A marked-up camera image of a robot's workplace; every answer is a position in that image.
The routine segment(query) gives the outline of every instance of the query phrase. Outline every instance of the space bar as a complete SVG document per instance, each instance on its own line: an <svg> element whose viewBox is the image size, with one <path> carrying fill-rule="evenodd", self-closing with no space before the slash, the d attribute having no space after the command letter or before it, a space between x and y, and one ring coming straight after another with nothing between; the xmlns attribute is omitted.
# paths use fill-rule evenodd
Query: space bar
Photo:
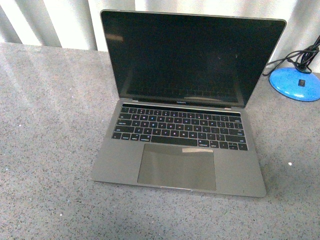
<svg viewBox="0 0 320 240"><path fill-rule="evenodd" d="M185 145L185 146L198 146L196 139L188 138L177 138L177 137L166 137L166 136L152 136L152 143L159 144L175 144L175 145Z"/></svg>

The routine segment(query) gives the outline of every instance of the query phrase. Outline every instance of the black keyboard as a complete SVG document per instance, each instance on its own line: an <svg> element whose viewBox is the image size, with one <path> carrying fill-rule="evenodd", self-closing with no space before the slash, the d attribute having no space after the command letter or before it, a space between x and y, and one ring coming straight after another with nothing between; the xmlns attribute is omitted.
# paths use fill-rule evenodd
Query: black keyboard
<svg viewBox="0 0 320 240"><path fill-rule="evenodd" d="M113 139L247 151L240 113L123 104Z"/></svg>

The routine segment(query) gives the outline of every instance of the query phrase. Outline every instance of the blue lamp base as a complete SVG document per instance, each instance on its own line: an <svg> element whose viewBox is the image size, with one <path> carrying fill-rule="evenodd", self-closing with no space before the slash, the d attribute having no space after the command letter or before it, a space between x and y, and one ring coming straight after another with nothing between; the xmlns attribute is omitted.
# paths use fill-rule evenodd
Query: blue lamp base
<svg viewBox="0 0 320 240"><path fill-rule="evenodd" d="M275 90L288 98L303 102L320 99L320 80L313 73L302 73L294 67L284 67L274 70L269 81Z"/></svg>

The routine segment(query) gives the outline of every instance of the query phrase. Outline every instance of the black cable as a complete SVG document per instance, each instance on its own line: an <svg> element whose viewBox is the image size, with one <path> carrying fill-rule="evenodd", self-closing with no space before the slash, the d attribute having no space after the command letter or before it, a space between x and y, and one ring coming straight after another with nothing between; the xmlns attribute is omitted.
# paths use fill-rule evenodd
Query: black cable
<svg viewBox="0 0 320 240"><path fill-rule="evenodd" d="M320 35L316 39L313 45L308 46L304 50L298 50L290 52L286 57L271 61L267 64L274 64L276 62L279 62L270 72L267 74L262 74L263 76L269 76L272 74L274 70L276 70L285 60L287 60L289 63L292 63L299 72L304 74L310 74L312 73L312 70L309 68L310 63L315 58L315 56L319 53L319 46L320 46Z"/></svg>

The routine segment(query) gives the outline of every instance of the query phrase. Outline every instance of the black screen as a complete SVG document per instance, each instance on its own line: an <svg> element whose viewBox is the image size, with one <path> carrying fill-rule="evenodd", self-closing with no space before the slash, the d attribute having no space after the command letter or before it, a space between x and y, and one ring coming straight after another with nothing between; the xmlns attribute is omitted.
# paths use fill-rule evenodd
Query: black screen
<svg viewBox="0 0 320 240"><path fill-rule="evenodd" d="M283 20L101 12L121 98L244 107Z"/></svg>

